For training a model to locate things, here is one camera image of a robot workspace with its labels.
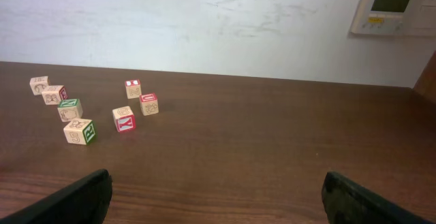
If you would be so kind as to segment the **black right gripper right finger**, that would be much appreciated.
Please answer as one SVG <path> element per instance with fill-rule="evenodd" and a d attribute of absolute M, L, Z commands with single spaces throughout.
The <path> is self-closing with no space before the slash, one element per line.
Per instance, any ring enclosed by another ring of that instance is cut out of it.
<path fill-rule="evenodd" d="M 328 172 L 322 203 L 330 224 L 432 224 L 338 172 Z"/>

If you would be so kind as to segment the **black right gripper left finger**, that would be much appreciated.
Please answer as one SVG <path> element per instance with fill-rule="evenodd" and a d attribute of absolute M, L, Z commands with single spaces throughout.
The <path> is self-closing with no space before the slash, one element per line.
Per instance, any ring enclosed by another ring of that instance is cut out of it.
<path fill-rule="evenodd" d="M 112 178 L 97 170 L 40 201 L 1 219 L 2 224 L 102 224 L 112 199 Z"/>

